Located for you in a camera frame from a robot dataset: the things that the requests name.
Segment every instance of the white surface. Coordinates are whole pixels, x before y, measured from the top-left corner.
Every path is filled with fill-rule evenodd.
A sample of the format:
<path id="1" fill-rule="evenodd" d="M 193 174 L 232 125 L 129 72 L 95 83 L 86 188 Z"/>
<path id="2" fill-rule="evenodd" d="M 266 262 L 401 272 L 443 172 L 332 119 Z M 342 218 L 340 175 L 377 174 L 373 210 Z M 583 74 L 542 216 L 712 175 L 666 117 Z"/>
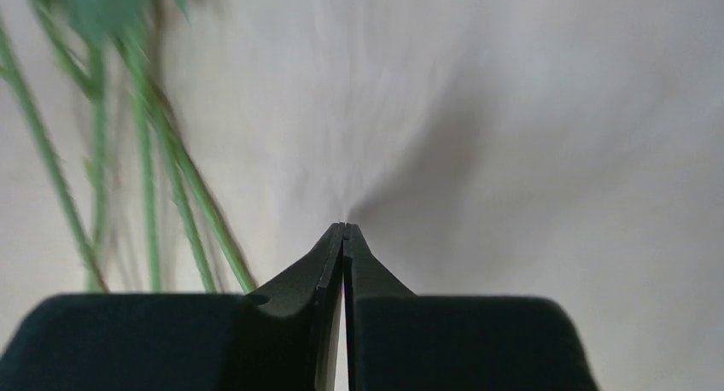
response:
<path id="1" fill-rule="evenodd" d="M 562 303 L 602 389 L 724 387 L 721 0 L 192 1 L 166 37 L 168 93 L 260 281 L 358 222 L 413 290 Z M 0 9 L 87 214 L 83 104 L 22 1 Z M 0 114 L 6 341 L 82 273 L 5 88 Z M 118 252 L 138 260 L 112 280 L 139 289 L 120 128 Z M 170 284 L 200 289 L 163 213 Z"/>

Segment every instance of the black plastic object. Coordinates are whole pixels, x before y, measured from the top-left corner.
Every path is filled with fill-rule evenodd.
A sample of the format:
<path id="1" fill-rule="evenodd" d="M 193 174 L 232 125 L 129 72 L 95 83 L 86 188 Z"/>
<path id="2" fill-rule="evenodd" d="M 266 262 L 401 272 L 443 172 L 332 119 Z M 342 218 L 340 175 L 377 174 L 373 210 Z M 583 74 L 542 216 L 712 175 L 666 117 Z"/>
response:
<path id="1" fill-rule="evenodd" d="M 596 389 L 555 303 L 416 296 L 335 224 L 247 296 L 51 298 L 0 359 L 0 390 L 331 390 L 342 276 L 353 391 Z"/>

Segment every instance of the white backdrop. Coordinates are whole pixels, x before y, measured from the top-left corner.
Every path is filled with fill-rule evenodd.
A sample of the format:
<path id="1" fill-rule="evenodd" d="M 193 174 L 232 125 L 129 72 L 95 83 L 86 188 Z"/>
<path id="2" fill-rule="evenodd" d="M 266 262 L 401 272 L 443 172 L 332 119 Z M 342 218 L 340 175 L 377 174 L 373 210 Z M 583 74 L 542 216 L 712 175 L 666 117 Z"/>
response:
<path id="1" fill-rule="evenodd" d="M 602 389 L 724 387 L 721 0 L 190 1 L 169 20 L 168 95 L 261 282 L 353 221 L 415 291 L 559 301 Z M 87 214 L 84 105 L 25 4 L 0 11 Z M 0 114 L 5 342 L 82 272 L 5 87 Z M 118 115 L 110 273 L 138 290 Z M 167 284 L 201 289 L 165 202 Z"/>

